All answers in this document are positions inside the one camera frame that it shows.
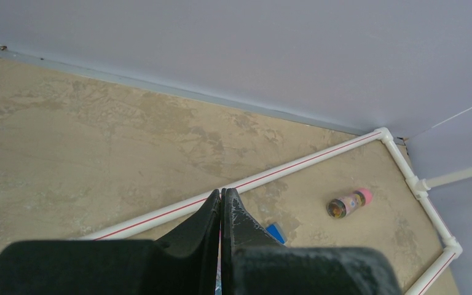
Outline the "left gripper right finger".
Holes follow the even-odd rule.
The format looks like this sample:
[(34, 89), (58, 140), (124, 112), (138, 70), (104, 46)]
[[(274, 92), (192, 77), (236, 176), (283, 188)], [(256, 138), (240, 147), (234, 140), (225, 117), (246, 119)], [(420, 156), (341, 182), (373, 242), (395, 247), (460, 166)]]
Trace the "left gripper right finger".
[(221, 191), (223, 294), (401, 294), (394, 270), (365, 247), (289, 248), (246, 210), (236, 189)]

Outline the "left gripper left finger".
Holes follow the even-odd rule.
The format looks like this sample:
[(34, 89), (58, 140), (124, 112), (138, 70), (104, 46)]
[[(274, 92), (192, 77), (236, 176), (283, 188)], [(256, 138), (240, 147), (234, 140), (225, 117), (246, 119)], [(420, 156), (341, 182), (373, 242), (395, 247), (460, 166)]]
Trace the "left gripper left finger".
[(30, 240), (0, 253), (0, 294), (213, 294), (221, 199), (157, 240)]

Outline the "pink capped bottle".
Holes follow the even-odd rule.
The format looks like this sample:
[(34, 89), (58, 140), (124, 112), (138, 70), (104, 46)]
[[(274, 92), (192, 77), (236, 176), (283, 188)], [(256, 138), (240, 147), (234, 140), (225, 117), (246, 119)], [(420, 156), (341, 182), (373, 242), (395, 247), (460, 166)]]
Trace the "pink capped bottle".
[(351, 194), (332, 199), (326, 206), (326, 211), (330, 217), (342, 219), (352, 214), (358, 208), (369, 204), (373, 199), (370, 190), (361, 188), (353, 191)]

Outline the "blue cube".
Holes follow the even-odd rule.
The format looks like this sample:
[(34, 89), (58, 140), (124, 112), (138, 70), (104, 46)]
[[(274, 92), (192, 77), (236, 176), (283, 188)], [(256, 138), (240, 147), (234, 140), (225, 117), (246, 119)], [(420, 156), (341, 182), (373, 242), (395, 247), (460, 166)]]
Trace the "blue cube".
[(281, 244), (285, 244), (287, 242), (287, 237), (280, 227), (279, 223), (273, 222), (265, 227), (266, 231), (277, 241)]

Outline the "white pvc pipe frame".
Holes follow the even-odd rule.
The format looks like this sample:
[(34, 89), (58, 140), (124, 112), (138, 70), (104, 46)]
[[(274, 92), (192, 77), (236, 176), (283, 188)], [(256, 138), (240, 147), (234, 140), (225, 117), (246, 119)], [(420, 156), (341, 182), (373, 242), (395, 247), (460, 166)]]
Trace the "white pvc pipe frame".
[[(230, 183), (227, 185), (227, 187), (235, 188), (239, 192), (250, 191), (254, 188), (265, 185), (269, 182), (275, 181), (279, 178), (290, 175), (301, 169), (310, 167), (324, 160), (330, 159), (331, 157), (343, 154), (375, 140), (379, 140), (385, 145), (390, 155), (393, 157), (395, 164), (403, 174), (408, 188), (411, 190), (415, 198), (420, 202), (422, 208), (425, 210), (445, 245), (445, 248), (443, 249), (443, 252), (439, 258), (437, 258), (435, 262), (432, 263), (432, 265), (429, 266), (426, 271), (424, 271), (424, 273), (407, 291), (408, 294), (425, 294), (425, 292), (451, 264), (451, 262), (454, 259), (457, 259), (463, 251), (461, 245), (456, 240), (452, 232), (448, 229), (446, 223), (439, 215), (433, 203), (430, 201), (428, 197), (428, 191), (432, 188), (443, 186), (445, 184), (472, 178), (472, 167), (448, 173), (446, 175), (437, 176), (431, 179), (420, 179), (412, 171), (412, 168), (409, 166), (401, 151), (396, 146), (390, 131), (387, 128), (382, 127), (363, 136), (359, 136), (356, 139), (331, 146), (327, 149), (290, 161), (286, 164), (273, 167), (234, 183)], [(85, 235), (83, 238), (85, 240), (107, 240), (132, 237), (146, 230), (152, 229), (153, 227), (196, 212), (209, 196), (209, 192), (204, 192), (195, 197), (107, 227), (95, 233)]]

